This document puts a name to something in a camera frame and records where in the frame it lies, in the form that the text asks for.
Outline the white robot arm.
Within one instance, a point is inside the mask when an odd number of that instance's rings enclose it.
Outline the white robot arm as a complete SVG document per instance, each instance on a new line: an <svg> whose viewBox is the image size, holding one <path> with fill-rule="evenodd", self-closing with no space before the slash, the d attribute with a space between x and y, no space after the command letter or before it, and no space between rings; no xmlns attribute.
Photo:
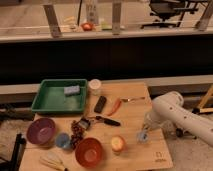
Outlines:
<svg viewBox="0 0 213 171"><path fill-rule="evenodd" d="M176 91L154 98L152 109L144 116L144 127L155 129L169 120L213 147L213 121L184 109L183 103L183 96Z"/></svg>

